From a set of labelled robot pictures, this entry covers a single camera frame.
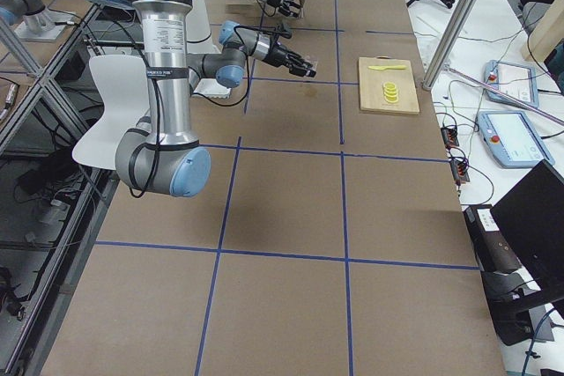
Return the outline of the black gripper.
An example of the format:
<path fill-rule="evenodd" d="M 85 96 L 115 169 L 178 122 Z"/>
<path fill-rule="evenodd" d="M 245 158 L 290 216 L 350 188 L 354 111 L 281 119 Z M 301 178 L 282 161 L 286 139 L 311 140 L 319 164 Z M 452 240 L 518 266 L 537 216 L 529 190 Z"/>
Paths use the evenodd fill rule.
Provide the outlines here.
<path fill-rule="evenodd" d="M 303 18 L 303 11 L 299 5 L 298 0 L 267 0 L 266 3 L 272 6 L 277 12 L 286 18 Z"/>
<path fill-rule="evenodd" d="M 275 68 L 284 66 L 291 75 L 297 77 L 316 76 L 316 69 L 308 60 L 277 41 L 271 41 L 263 62 Z"/>

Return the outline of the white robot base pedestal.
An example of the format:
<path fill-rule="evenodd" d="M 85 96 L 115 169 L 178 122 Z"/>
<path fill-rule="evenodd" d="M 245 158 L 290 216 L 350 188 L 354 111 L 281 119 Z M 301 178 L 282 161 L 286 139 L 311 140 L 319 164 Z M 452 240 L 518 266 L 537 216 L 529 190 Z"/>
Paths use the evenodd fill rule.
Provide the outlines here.
<path fill-rule="evenodd" d="M 219 52 L 212 40 L 205 0 L 192 0 L 192 9 L 186 16 L 185 23 L 188 53 L 214 54 Z M 218 99 L 228 99 L 231 95 L 231 89 L 220 85 L 215 77 L 201 79 L 195 92 Z"/>

